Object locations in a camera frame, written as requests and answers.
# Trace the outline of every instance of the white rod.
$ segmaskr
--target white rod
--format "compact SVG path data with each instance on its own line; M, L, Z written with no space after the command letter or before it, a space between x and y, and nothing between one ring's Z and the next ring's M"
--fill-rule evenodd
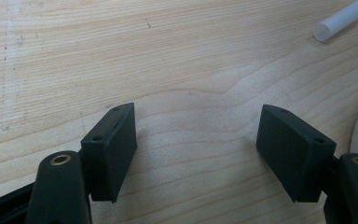
M358 0L320 22L313 31L313 35L317 40L325 41L357 20Z

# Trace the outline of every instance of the light wood surface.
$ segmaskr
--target light wood surface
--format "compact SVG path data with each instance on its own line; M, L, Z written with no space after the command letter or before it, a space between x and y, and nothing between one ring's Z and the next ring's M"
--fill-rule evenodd
M314 25L350 0L0 1L0 196L134 102L139 147L94 223L324 223L255 150L262 104L347 152L358 115L358 22Z

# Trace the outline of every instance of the white plastic tube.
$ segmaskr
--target white plastic tube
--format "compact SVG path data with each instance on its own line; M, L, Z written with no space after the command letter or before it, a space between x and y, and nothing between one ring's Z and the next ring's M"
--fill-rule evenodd
M313 31L313 35L317 40L325 41L357 20L358 0L319 23Z

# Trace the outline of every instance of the wood grain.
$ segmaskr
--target wood grain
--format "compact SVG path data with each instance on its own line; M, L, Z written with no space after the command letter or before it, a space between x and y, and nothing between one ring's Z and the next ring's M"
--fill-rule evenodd
M292 203L255 150L262 104L349 150L358 22L314 25L350 1L0 1L0 196L135 102L139 148L118 203L94 223L324 223Z

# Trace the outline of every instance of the white cylinder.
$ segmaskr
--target white cylinder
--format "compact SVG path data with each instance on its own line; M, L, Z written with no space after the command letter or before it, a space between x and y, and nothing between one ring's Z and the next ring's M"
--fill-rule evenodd
M347 27L349 24L358 20L358 0L342 10L320 22L313 35L319 41L325 41L331 36L338 33L340 30Z

